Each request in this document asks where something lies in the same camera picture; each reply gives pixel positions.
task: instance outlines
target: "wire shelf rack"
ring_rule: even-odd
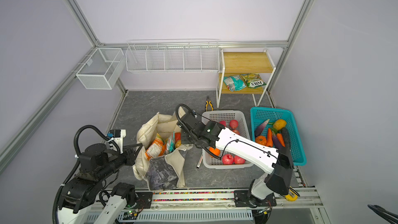
[[[127,44],[126,66],[131,73],[219,71],[220,50],[216,42]]]
[[[125,66],[121,48],[98,47],[77,71],[87,89],[112,89]]]

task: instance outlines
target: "eggplant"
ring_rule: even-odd
[[[282,149],[283,145],[281,144],[281,142],[279,142],[279,139],[274,135],[272,135],[272,142],[274,143],[275,148]]]
[[[264,123],[262,123],[261,125],[259,125],[256,130],[254,131],[254,137],[258,137],[261,135],[261,133],[263,133],[264,129],[266,128],[266,126],[268,125],[269,119],[267,119],[266,121],[264,121]]]
[[[285,142],[286,148],[289,150],[291,149],[291,142],[290,142],[290,135],[289,131],[287,130],[286,127],[283,127],[281,130],[279,130],[280,134],[282,134],[283,141]]]

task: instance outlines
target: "wire mesh basket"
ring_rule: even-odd
[[[126,50],[127,71],[217,72],[220,52],[217,43],[133,43]]]
[[[121,48],[98,47],[76,73],[87,89],[112,89],[125,66]]]
[[[220,122],[220,121],[225,121],[226,122],[226,127],[231,129],[229,126],[229,122],[233,119],[237,120],[239,125],[236,128],[240,135],[244,138],[250,139],[250,134],[248,130],[248,126],[246,123],[246,118],[245,114],[242,113],[241,111],[235,111],[235,110],[223,110],[223,111],[209,111],[209,112],[204,112],[202,114],[202,122],[204,124],[207,124],[209,121],[208,119],[204,118],[207,117],[213,121]],[[231,154],[235,156],[235,154],[232,154],[231,152],[224,152],[225,154]],[[203,164],[207,168],[212,168],[212,169],[238,169],[238,168],[245,168],[245,167],[251,167],[253,166],[253,163],[249,162],[246,160],[244,164],[231,164],[231,165],[225,165],[222,163],[222,161],[213,158],[210,156],[205,150],[202,150],[202,155],[203,155]]]

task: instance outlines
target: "blue plastic basket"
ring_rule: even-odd
[[[295,117],[289,110],[268,108],[268,107],[252,107],[250,110],[251,119],[251,136],[254,139],[254,130],[264,123],[267,119],[270,122],[275,122],[278,119],[284,119],[286,121],[286,128],[289,131],[291,141],[291,153],[294,165],[304,166],[307,163],[304,149],[302,147],[299,131],[297,130]],[[267,125],[264,131],[261,133],[262,136],[267,136],[268,127]]]

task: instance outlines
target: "carrot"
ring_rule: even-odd
[[[267,147],[273,147],[273,142],[272,142],[272,130],[271,128],[268,128],[268,132],[267,132]]]
[[[286,146],[285,146],[285,142],[283,141],[282,134],[276,133],[276,137],[278,138],[278,140],[279,140],[279,142],[281,143],[281,145],[282,145],[283,147],[286,147]]]

